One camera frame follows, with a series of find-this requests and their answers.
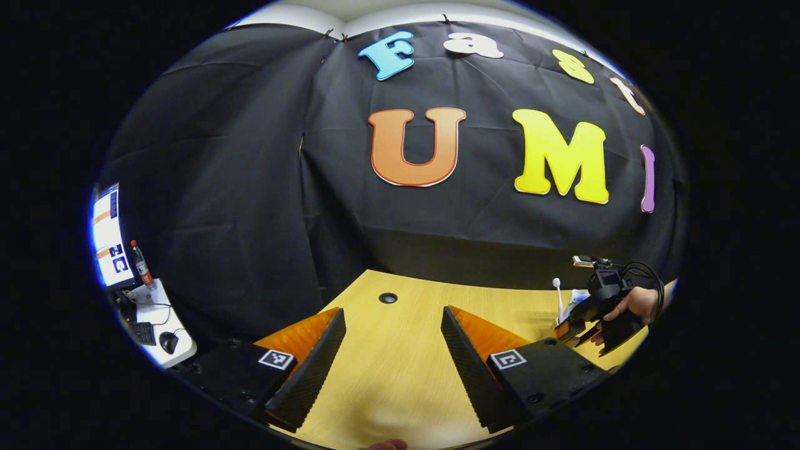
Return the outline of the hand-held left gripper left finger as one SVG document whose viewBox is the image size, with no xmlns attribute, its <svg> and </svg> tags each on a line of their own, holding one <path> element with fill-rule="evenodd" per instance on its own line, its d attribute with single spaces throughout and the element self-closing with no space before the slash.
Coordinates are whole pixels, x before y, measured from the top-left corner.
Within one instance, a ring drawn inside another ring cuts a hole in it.
<svg viewBox="0 0 800 450">
<path fill-rule="evenodd" d="M 340 307 L 256 342 L 229 338 L 177 370 L 180 381 L 237 415 L 288 432 L 303 426 L 346 335 Z"/>
</svg>

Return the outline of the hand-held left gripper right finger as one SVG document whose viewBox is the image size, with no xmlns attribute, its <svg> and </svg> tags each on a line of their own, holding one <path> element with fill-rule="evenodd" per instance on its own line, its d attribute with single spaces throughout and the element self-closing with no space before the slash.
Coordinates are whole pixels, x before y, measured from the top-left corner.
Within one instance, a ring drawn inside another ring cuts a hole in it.
<svg viewBox="0 0 800 450">
<path fill-rule="evenodd" d="M 472 409 L 491 433 L 540 421 L 611 376 L 556 339 L 531 342 L 459 307 L 443 308 L 441 330 Z"/>
</svg>

